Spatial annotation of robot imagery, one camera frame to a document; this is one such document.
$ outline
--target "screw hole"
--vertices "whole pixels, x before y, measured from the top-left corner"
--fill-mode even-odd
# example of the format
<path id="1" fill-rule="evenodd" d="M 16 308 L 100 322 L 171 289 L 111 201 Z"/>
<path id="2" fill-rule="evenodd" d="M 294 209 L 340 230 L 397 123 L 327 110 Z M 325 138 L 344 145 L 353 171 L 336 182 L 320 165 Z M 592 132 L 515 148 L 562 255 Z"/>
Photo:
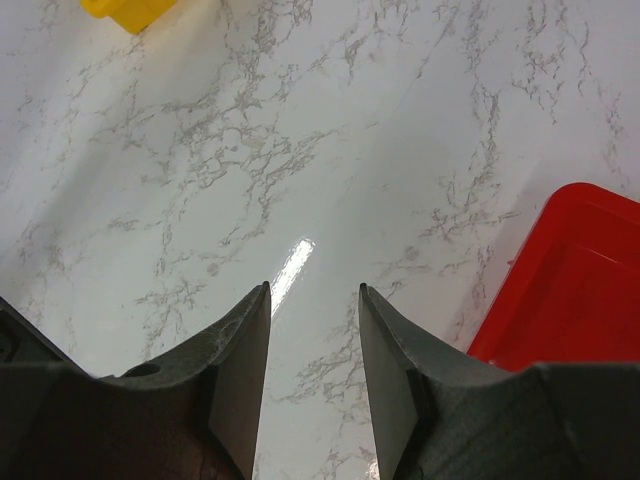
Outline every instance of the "screw hole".
<path id="1" fill-rule="evenodd" d="M 153 375 L 160 371 L 160 365 L 155 363 L 143 363 L 137 367 L 133 367 L 123 377 L 146 377 L 147 375 Z"/>

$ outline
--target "table surface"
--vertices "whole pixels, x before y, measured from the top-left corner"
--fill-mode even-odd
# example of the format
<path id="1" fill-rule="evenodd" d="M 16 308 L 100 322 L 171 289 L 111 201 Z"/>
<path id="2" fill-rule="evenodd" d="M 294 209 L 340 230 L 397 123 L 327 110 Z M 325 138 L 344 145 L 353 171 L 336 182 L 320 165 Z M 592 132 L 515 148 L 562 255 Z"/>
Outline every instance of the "table surface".
<path id="1" fill-rule="evenodd" d="M 0 295 L 122 373 L 270 280 L 259 480 L 374 479 L 357 289 L 465 349 L 546 198 L 640 192 L 634 0 L 3 6 Z"/>

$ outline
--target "red plastic bin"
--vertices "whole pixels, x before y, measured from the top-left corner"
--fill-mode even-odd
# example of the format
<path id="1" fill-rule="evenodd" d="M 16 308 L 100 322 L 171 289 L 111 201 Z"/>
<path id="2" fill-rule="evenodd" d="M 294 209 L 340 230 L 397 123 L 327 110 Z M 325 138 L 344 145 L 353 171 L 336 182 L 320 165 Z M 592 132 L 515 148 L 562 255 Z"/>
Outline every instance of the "red plastic bin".
<path id="1" fill-rule="evenodd" d="M 640 361 L 640 204 L 585 183 L 554 193 L 468 353 L 510 371 Z"/>

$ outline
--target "marble countertop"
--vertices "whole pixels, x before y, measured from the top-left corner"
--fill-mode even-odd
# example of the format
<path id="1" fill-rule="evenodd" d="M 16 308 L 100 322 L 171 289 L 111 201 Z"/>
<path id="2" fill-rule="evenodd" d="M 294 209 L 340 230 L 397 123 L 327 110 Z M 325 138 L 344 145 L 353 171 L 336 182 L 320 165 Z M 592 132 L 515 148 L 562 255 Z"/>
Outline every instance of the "marble countertop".
<path id="1" fill-rule="evenodd" d="M 546 198 L 640 192 L 640 3 L 3 6 L 0 295 L 122 373 L 272 281 L 259 480 L 376 477 L 360 282 L 464 349 Z"/>

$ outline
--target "yellow plastic block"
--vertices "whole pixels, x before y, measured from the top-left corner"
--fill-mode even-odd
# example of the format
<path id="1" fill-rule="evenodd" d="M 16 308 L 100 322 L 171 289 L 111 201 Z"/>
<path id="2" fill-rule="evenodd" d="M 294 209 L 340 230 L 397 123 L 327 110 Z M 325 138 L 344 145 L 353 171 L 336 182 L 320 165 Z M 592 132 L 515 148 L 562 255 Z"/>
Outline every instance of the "yellow plastic block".
<path id="1" fill-rule="evenodd" d="M 176 0 L 80 0 L 96 18 L 107 15 L 129 33 L 139 33 L 169 10 Z"/>

